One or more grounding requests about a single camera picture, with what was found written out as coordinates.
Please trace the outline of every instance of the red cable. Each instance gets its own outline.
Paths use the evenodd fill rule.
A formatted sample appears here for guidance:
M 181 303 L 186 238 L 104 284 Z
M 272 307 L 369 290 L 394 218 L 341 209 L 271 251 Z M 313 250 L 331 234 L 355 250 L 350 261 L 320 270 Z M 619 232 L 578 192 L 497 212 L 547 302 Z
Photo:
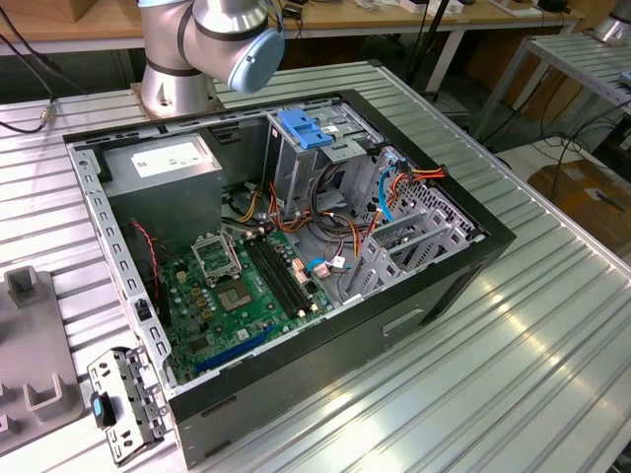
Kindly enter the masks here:
M 147 245 L 149 246 L 149 251 L 151 252 L 151 263 L 154 267 L 154 285 L 156 286 L 156 300 L 159 298 L 158 293 L 158 259 L 156 258 L 156 250 L 154 249 L 154 244 L 151 241 L 151 237 L 147 233 L 145 229 L 141 227 L 138 222 L 131 221 L 131 225 L 138 229 L 138 231 L 143 235 L 145 240 L 147 241 Z

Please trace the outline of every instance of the yellow wire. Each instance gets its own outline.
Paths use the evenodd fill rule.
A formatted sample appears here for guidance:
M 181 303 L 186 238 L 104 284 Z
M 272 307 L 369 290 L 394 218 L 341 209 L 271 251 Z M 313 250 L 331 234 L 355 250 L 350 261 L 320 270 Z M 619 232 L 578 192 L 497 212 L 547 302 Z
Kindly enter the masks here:
M 243 215 L 241 218 L 237 219 L 237 222 L 247 222 L 254 215 L 254 208 L 256 207 L 256 192 L 252 194 L 252 200 L 249 204 L 249 209 L 247 209 L 247 213 Z

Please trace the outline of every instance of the ram slot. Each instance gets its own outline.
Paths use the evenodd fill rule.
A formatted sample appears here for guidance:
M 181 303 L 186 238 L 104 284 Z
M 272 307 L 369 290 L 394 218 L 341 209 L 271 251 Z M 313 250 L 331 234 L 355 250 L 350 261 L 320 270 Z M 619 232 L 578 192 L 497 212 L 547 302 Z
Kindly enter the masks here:
M 287 316 L 295 318 L 299 316 L 300 310 L 309 309 L 309 300 L 266 241 L 248 241 L 245 251 Z

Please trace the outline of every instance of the open computer tower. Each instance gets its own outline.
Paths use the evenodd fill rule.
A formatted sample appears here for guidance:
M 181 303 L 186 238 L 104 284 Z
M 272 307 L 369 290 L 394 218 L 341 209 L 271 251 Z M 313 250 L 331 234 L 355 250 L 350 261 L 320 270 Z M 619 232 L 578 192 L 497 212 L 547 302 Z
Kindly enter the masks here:
M 191 468 L 431 323 L 515 236 L 353 91 L 65 137 L 138 347 L 89 366 L 122 465 Z

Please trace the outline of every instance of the blue plastic clip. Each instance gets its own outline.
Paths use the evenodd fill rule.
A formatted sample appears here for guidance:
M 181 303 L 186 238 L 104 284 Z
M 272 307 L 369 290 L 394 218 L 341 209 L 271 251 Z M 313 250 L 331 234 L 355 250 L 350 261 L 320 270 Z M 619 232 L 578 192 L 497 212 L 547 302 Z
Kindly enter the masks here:
M 278 112 L 281 123 L 294 138 L 300 142 L 303 150 L 330 145 L 333 138 L 324 133 L 316 122 L 302 110 L 281 110 Z

